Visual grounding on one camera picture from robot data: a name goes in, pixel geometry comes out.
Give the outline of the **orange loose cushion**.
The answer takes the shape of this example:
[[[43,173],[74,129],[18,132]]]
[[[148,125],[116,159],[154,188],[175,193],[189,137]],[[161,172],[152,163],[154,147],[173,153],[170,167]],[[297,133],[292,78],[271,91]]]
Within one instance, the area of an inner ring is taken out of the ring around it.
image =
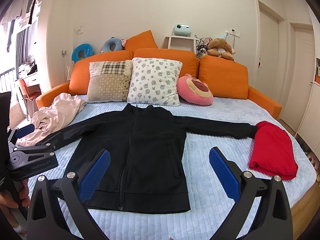
[[[151,30],[144,31],[138,35],[135,35],[129,38],[126,41],[126,45],[124,47],[125,50],[135,53],[137,49],[158,49],[158,46],[153,38],[153,34]]]

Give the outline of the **white floral pillow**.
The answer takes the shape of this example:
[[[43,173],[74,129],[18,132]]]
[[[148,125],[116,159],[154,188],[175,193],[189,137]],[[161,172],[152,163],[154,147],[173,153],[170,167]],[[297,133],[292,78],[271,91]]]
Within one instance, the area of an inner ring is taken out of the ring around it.
[[[177,81],[182,66],[176,60],[133,58],[127,102],[179,106]]]

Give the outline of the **white wall socket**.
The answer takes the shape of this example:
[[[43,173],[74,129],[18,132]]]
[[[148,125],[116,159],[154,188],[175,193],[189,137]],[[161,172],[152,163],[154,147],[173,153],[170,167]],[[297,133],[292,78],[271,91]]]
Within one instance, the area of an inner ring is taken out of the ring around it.
[[[240,38],[240,31],[235,30],[235,29],[230,29],[229,34],[235,37]]]

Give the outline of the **light blue quilted mattress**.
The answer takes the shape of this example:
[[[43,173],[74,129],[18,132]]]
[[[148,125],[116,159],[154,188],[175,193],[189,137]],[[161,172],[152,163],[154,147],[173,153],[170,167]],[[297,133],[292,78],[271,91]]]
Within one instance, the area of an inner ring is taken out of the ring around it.
[[[77,171],[104,148],[111,164],[86,204],[110,239],[208,239],[233,205],[209,164],[210,149],[246,170],[262,123],[277,121],[249,100],[89,103],[63,129],[59,165],[47,176]]]

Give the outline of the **beige right door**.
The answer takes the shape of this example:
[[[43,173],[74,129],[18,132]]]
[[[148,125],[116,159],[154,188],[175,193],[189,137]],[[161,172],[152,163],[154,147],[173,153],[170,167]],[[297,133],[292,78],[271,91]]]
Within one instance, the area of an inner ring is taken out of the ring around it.
[[[289,76],[281,120],[297,131],[304,116],[315,72],[315,38],[309,24],[291,23]]]

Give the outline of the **pink round plush cushion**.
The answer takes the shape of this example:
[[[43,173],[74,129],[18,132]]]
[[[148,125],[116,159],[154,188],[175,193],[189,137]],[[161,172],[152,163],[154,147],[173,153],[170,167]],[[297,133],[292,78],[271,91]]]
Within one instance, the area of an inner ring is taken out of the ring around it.
[[[213,103],[213,95],[208,85],[190,74],[178,79],[177,92],[188,103],[200,106],[210,106]]]

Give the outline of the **beige door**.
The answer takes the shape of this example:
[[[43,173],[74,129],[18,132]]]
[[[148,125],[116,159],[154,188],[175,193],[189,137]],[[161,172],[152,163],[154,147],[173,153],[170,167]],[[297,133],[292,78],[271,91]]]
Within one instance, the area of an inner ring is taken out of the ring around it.
[[[260,0],[257,3],[257,68],[253,75],[253,87],[264,95],[279,101],[280,88],[277,74],[285,61],[285,19]]]
[[[291,23],[289,76],[281,120],[297,131],[304,116],[315,72],[315,38],[309,24]]]

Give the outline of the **white cabinet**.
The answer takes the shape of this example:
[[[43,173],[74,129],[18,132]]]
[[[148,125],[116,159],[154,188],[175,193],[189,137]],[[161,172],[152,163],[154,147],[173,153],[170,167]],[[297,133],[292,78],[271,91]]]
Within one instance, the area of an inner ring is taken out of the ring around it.
[[[319,58],[316,59],[316,74],[298,135],[319,158]]]

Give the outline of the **orange chair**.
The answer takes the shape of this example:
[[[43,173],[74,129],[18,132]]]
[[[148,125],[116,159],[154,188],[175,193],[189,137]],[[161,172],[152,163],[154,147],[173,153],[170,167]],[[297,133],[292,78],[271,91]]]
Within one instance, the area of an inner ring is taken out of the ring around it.
[[[17,80],[17,85],[26,107],[27,119],[32,118],[33,114],[39,110],[36,99],[42,94],[40,85],[37,82],[28,85],[25,79]]]

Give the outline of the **beige left door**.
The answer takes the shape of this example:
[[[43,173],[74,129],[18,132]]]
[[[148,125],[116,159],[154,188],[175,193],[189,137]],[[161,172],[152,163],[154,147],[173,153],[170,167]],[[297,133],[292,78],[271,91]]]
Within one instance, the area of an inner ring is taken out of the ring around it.
[[[280,88],[277,74],[285,61],[285,19],[260,0],[257,3],[257,68],[253,75],[253,87],[264,95],[279,101]]]

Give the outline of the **grey elephant neck pillow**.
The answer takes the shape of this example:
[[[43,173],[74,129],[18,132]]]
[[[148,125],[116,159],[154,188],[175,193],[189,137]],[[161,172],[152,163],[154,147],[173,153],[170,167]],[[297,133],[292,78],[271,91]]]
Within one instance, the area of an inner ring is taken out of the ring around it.
[[[123,50],[126,46],[126,43],[127,40],[124,38],[112,37],[103,44],[101,53]]]

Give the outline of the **crumpled pink garment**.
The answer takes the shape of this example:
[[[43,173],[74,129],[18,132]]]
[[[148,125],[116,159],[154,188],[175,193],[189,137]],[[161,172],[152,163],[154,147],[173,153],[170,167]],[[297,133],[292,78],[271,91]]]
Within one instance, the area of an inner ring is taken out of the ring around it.
[[[30,134],[17,139],[19,146],[35,146],[46,136],[65,128],[75,116],[81,112],[86,104],[78,95],[61,93],[56,96],[49,107],[41,107],[33,114],[31,123],[35,130]]]

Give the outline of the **blue neck pillow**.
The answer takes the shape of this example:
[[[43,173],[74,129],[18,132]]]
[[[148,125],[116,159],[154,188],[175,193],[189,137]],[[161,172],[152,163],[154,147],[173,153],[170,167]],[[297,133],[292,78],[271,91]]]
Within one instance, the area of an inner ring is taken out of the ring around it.
[[[75,64],[78,61],[85,59],[87,57],[93,56],[94,51],[90,44],[84,43],[77,46],[72,52],[72,63]]]

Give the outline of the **orange sofa bed frame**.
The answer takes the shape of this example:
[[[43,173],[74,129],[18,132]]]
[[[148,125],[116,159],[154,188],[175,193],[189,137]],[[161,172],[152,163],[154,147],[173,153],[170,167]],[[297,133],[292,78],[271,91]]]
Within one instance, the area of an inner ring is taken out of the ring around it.
[[[196,58],[191,51],[177,49],[137,49],[134,53],[127,50],[111,51],[78,61],[73,69],[71,80],[43,93],[36,99],[39,108],[50,106],[56,96],[61,93],[85,95],[89,84],[89,64],[96,61],[124,61],[134,56],[156,57],[178,60],[183,63],[180,76],[191,74],[206,83],[214,97],[248,99],[264,108],[274,118],[278,119],[282,106],[252,88],[248,84],[247,67],[234,61],[213,56]]]

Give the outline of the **white small shelf stand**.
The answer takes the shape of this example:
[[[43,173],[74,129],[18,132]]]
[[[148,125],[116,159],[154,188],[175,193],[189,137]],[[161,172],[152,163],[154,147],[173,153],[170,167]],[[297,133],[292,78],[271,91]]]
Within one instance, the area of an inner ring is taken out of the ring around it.
[[[186,50],[196,53],[196,39],[193,37],[169,35],[164,39],[163,48]]]

